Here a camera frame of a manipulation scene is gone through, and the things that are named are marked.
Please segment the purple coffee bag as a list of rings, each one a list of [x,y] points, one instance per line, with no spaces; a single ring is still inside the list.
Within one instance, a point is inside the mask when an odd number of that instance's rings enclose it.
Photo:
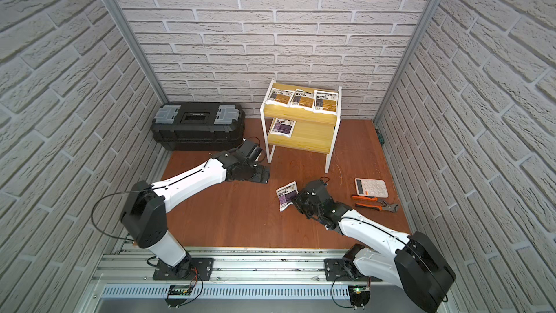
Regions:
[[[290,138],[295,129],[295,120],[285,120],[280,118],[275,118],[272,122],[269,135],[270,136],[283,136]]]
[[[283,212],[290,205],[295,197],[298,195],[298,187],[295,181],[284,185],[276,190],[277,197],[279,199],[279,211]]]

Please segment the yellow coffee bag bottom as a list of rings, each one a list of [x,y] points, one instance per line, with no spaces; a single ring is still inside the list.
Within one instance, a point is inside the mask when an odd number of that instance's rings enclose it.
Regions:
[[[276,105],[279,107],[289,107],[295,91],[273,88],[265,104]]]

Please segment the yellow coffee bag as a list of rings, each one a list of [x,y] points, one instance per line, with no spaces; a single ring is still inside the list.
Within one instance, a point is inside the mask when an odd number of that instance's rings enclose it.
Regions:
[[[273,88],[265,104],[276,105],[279,107],[289,107],[295,91]]]
[[[331,91],[314,92],[314,112],[337,115],[339,94]]]
[[[296,89],[293,94],[290,107],[312,112],[314,110],[314,103],[314,92]]]

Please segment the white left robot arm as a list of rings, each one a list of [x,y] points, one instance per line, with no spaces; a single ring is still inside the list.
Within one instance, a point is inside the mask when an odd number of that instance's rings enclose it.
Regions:
[[[149,184],[140,181],[128,194],[120,222],[142,249],[148,249],[171,269],[191,260],[167,226],[167,214],[185,200],[223,182],[268,183],[270,169],[258,158],[263,150],[248,142],[246,149],[231,149],[213,155],[204,163],[173,178]]]

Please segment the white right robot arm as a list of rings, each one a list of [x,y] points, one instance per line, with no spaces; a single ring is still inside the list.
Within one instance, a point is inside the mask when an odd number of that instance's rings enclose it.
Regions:
[[[344,278],[375,277],[396,285],[426,312],[447,301],[456,274],[426,234],[409,235],[369,220],[336,202],[321,180],[308,183],[291,201],[308,219],[359,242],[343,257]]]

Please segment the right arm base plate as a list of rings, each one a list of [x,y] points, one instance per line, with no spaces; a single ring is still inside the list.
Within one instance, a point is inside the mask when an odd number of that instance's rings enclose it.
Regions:
[[[324,260],[324,274],[326,281],[356,281],[367,282],[369,277],[363,276],[355,265],[347,263],[342,258],[328,258]]]

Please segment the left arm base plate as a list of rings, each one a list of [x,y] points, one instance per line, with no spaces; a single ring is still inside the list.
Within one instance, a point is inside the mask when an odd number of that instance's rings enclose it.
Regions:
[[[171,267],[162,260],[155,265],[153,279],[155,281],[191,281],[196,276],[209,281],[213,270],[214,258],[186,257],[176,267]]]

